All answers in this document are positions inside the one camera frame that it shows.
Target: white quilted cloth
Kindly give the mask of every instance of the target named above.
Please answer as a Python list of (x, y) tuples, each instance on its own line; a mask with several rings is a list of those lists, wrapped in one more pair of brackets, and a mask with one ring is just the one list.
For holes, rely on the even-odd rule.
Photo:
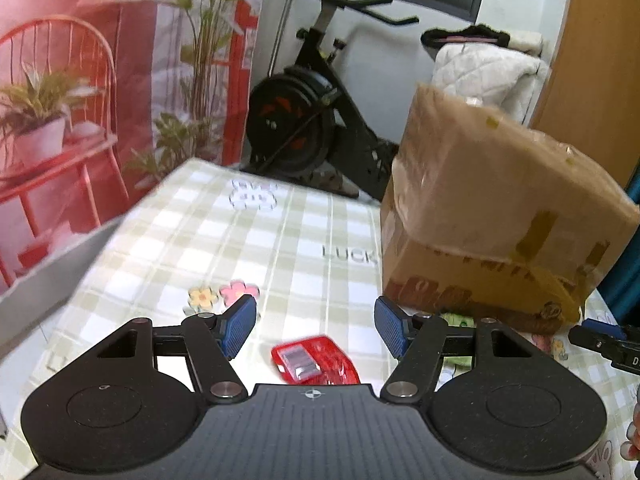
[(448, 44), (436, 56), (431, 84), (497, 106), (523, 123), (539, 92), (539, 72), (546, 75), (544, 62), (515, 50), (485, 43)]

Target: cardboard box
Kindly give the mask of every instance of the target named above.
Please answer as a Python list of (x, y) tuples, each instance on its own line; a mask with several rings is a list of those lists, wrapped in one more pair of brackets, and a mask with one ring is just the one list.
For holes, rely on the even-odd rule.
[(578, 321), (640, 222), (587, 156), (427, 86), (381, 215), (386, 296), (534, 333)]

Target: gray panel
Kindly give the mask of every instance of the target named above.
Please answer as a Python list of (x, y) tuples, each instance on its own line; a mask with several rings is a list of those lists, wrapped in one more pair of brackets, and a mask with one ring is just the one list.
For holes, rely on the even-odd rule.
[[(81, 475), (37, 469), (30, 480)], [(514, 480), (459, 459), (418, 411), (383, 404), (369, 385), (263, 384), (211, 408), (191, 437), (151, 465), (101, 480)], [(584, 466), (537, 479), (594, 480)]]
[(49, 310), (66, 303), (122, 218), (108, 221), (75, 245), (46, 258), (0, 298), (0, 356)]

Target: wooden cabinet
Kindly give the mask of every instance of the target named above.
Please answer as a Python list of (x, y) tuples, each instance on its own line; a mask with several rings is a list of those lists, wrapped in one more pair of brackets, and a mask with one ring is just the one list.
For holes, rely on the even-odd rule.
[(530, 127), (574, 145), (626, 186), (640, 158), (640, 0), (570, 0)]

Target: pink flower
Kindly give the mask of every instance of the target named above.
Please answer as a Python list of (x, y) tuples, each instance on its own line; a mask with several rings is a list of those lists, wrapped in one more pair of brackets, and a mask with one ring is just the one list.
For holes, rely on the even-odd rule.
[(260, 289), (256, 285), (245, 285), (242, 280), (232, 280), (229, 285), (220, 287), (220, 296), (226, 307), (233, 305), (245, 294), (251, 294), (257, 300), (260, 298)]

